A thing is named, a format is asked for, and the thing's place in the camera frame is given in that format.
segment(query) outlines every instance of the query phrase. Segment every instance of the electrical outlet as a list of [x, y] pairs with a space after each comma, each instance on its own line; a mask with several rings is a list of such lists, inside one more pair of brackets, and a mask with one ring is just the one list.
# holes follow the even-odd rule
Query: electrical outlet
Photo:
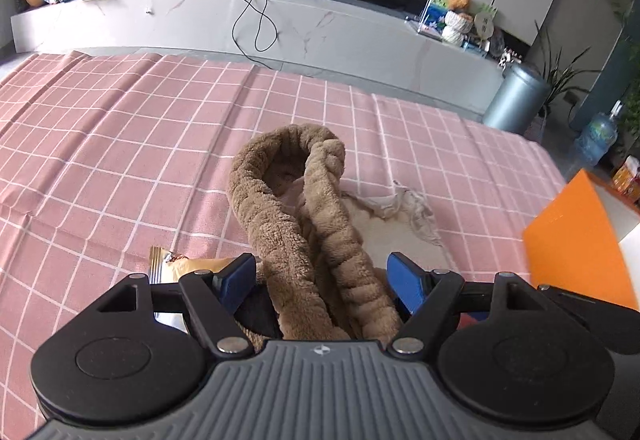
[[568, 91], [564, 94], [564, 100], [571, 106], [576, 106], [580, 102], [580, 97], [578, 97], [574, 92]]

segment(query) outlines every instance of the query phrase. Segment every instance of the blue water bottle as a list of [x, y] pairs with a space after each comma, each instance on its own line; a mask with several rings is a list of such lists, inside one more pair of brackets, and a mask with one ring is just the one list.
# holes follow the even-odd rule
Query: blue water bottle
[[583, 167], [595, 166], [618, 138], [616, 118], [622, 110], [622, 102], [616, 101], [609, 115], [596, 113], [582, 133], [574, 141], [575, 160], [570, 177]]

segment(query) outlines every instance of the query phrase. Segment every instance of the circular black disc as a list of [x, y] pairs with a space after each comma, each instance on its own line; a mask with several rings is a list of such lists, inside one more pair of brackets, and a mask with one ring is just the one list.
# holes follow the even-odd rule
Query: circular black disc
[[80, 314], [31, 361], [48, 417], [94, 426], [158, 416], [196, 390], [206, 369], [199, 344], [180, 330], [127, 312]]
[[587, 416], [614, 376], [609, 353], [586, 330], [540, 311], [511, 311], [455, 332], [441, 347], [437, 367], [465, 406], [529, 426]]

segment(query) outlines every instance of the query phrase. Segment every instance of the white decorative basket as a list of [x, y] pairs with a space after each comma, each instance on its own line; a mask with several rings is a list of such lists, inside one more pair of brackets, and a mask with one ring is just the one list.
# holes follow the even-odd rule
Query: white decorative basket
[[442, 39], [451, 45], [462, 46], [462, 43], [465, 41], [465, 35], [453, 27], [447, 26], [442, 29]]
[[445, 17], [444, 22], [447, 24], [447, 27], [451, 27], [452, 29], [456, 29], [458, 32], [462, 34], [466, 34], [471, 30], [471, 27], [474, 26], [474, 21], [465, 18], [464, 16], [460, 16], [453, 11], [449, 11]]

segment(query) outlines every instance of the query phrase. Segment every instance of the pink checkered bedsheet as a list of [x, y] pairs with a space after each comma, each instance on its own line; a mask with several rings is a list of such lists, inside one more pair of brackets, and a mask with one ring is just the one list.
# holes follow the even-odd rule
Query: pink checkered bedsheet
[[564, 182], [517, 135], [246, 64], [33, 56], [0, 84], [2, 438], [41, 420], [34, 350], [147, 271], [150, 245], [190, 257], [249, 250], [225, 195], [232, 158], [258, 133], [310, 121], [346, 144], [343, 188], [387, 195], [396, 180], [428, 195], [466, 279], [527, 274], [521, 232]]

